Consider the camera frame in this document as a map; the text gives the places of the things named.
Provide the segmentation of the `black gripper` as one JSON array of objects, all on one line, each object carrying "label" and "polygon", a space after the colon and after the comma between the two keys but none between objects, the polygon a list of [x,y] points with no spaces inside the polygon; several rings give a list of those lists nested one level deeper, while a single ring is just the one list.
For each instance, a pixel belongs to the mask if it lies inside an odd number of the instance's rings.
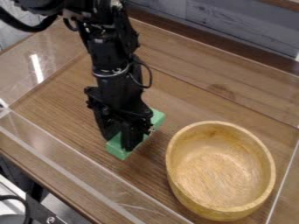
[{"label": "black gripper", "polygon": [[154,112],[145,103],[143,92],[151,87],[142,73],[97,73],[98,85],[87,87],[89,107],[107,141],[121,132],[121,144],[133,151],[151,133]]}]

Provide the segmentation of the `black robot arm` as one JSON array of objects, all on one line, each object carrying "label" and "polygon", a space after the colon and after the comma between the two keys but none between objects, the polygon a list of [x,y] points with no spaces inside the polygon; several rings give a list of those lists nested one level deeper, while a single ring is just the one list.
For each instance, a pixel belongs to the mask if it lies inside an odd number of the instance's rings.
[{"label": "black robot arm", "polygon": [[62,16],[79,33],[91,57],[98,85],[87,87],[89,108],[94,111],[102,136],[121,136],[121,147],[133,151],[153,128],[154,112],[143,101],[153,86],[143,80],[149,65],[137,56],[139,34],[127,15],[126,0],[14,0],[26,11]]}]

